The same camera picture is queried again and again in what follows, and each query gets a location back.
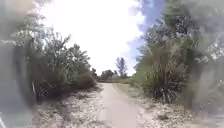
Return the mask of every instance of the distant tree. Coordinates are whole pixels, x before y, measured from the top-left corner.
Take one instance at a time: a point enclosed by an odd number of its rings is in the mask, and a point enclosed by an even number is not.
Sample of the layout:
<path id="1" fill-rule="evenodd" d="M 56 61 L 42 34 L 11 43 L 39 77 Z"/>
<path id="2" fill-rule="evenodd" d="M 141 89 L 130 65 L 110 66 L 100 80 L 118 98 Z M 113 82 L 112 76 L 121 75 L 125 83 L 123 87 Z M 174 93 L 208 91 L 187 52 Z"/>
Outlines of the distant tree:
<path id="1" fill-rule="evenodd" d="M 126 61 L 123 57 L 121 58 L 117 58 L 117 68 L 118 68 L 118 72 L 120 74 L 120 77 L 124 77 L 127 71 L 127 65 L 126 65 Z"/>
<path id="2" fill-rule="evenodd" d="M 111 70 L 106 70 L 103 71 L 101 74 L 101 79 L 102 80 L 108 80 L 109 78 L 111 78 L 114 75 L 114 73 Z"/>
<path id="3" fill-rule="evenodd" d="M 96 69 L 95 68 L 92 68 L 91 73 L 92 73 L 92 76 L 94 78 L 97 78 L 97 74 L 96 74 Z"/>
<path id="4" fill-rule="evenodd" d="M 114 70 L 114 74 L 115 74 L 115 75 L 118 75 L 116 70 Z"/>

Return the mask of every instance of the sky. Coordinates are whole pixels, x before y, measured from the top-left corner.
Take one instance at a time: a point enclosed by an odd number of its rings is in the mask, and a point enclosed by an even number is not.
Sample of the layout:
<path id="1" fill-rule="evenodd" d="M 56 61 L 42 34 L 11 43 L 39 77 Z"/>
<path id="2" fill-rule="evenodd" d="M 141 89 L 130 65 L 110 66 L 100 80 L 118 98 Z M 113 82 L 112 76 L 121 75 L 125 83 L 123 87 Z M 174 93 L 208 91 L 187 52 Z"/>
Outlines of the sky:
<path id="1" fill-rule="evenodd" d="M 144 31 L 160 17 L 164 0 L 53 0 L 41 10 L 46 25 L 87 51 L 92 68 L 116 70 L 117 57 L 124 57 L 128 74 L 135 70 L 137 48 Z"/>

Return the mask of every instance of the white sky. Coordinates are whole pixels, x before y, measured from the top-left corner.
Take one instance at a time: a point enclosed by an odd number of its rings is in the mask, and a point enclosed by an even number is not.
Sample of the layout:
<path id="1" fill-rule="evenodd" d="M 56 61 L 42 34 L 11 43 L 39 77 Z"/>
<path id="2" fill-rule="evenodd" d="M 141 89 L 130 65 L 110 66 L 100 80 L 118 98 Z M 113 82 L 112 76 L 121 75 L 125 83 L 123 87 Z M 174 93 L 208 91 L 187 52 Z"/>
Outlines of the white sky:
<path id="1" fill-rule="evenodd" d="M 72 42 L 80 45 L 90 56 L 90 64 L 98 75 L 116 69 L 116 58 L 129 54 L 128 42 L 143 33 L 139 24 L 145 17 L 133 7 L 141 8 L 135 0 L 55 0 L 42 9 L 47 24 L 64 36 L 71 34 Z M 134 72 L 134 58 L 126 58 L 128 74 Z"/>

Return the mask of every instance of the sandy ground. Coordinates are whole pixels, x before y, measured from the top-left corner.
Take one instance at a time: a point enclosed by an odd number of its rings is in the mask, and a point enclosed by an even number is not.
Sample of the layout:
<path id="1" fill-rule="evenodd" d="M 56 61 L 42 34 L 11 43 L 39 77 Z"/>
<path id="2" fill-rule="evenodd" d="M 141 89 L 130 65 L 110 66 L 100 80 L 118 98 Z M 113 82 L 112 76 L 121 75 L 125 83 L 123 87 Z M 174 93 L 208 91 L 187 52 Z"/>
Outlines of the sandy ground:
<path id="1" fill-rule="evenodd" d="M 33 128 L 194 128 L 190 114 L 130 98 L 112 84 L 37 106 Z"/>

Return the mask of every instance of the shrub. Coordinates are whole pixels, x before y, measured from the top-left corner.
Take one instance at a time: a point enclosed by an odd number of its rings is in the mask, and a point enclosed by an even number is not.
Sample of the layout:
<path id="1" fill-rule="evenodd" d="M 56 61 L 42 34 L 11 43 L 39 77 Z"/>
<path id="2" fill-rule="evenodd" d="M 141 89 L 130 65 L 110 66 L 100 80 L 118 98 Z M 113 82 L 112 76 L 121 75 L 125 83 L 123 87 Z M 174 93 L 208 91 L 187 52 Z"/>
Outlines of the shrub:
<path id="1" fill-rule="evenodd" d="M 96 80 L 91 73 L 83 73 L 77 77 L 77 89 L 88 89 L 96 85 Z"/>
<path id="2" fill-rule="evenodd" d="M 169 60 L 166 65 L 154 63 L 142 68 L 135 79 L 146 95 L 171 103 L 186 85 L 186 66 L 174 60 Z"/>

